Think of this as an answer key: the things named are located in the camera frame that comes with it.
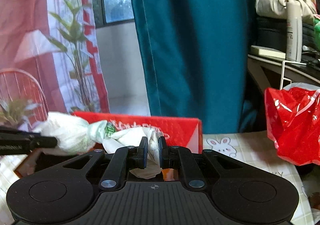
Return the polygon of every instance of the desk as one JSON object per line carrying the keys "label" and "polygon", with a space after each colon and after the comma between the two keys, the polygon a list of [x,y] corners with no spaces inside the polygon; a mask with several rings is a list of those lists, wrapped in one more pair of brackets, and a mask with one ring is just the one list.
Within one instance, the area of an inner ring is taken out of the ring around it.
{"label": "desk", "polygon": [[[248,70],[262,93],[271,87],[262,67],[281,74],[282,59],[248,55]],[[320,72],[305,65],[289,64],[285,66],[284,76],[292,82],[303,82],[320,86]]]}

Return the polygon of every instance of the red cardboard box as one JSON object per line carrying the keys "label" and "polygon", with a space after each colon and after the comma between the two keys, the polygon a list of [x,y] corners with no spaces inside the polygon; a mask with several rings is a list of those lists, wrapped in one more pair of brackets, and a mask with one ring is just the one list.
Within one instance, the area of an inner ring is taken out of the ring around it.
{"label": "red cardboard box", "polygon": [[192,153],[202,152],[202,125],[199,119],[143,117],[110,113],[74,112],[89,123],[107,120],[118,129],[149,127],[163,133],[168,146],[187,147]]}

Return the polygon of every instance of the bunny ear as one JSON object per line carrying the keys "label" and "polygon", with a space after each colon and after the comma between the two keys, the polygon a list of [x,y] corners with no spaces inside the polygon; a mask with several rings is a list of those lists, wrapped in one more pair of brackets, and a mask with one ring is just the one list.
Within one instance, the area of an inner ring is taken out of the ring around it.
{"label": "bunny ear", "polygon": [[229,144],[230,141],[231,141],[230,138],[225,137],[225,138],[222,138],[222,139],[221,139],[221,144]]}
{"label": "bunny ear", "polygon": [[212,138],[207,139],[207,142],[209,145],[212,145],[212,146],[220,144],[218,141],[216,141],[215,139],[212,139]]}

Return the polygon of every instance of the metal screw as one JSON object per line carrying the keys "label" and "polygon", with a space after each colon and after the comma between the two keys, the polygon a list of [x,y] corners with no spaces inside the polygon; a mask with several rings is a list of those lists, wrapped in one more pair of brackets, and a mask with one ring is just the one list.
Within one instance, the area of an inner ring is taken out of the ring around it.
{"label": "metal screw", "polygon": [[112,188],[117,185],[116,181],[113,180],[104,180],[101,182],[101,186],[105,188]]}
{"label": "metal screw", "polygon": [[204,186],[204,181],[201,180],[191,180],[189,185],[193,188],[201,188]]}

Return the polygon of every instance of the shiny red bag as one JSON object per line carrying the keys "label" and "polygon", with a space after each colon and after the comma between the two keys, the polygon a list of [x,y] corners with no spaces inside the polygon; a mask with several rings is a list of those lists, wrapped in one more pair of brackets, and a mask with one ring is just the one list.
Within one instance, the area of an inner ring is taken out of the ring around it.
{"label": "shiny red bag", "polygon": [[280,158],[297,166],[320,165],[320,89],[267,88],[267,134]]}

